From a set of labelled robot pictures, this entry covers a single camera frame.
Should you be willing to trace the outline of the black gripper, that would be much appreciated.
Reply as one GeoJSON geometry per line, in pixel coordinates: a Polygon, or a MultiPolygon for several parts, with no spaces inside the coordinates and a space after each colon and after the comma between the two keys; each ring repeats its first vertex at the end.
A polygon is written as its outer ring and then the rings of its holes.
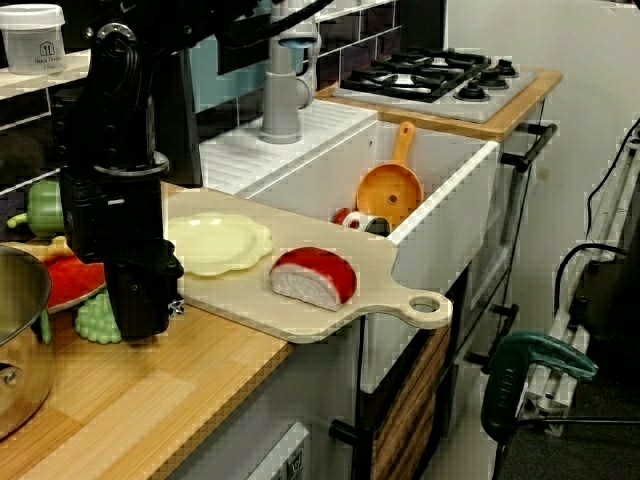
{"type": "Polygon", "coordinates": [[[105,263],[116,325],[124,340],[163,333],[184,313],[184,270],[164,239],[161,181],[64,168],[60,177],[67,244],[84,263],[105,263]]]}

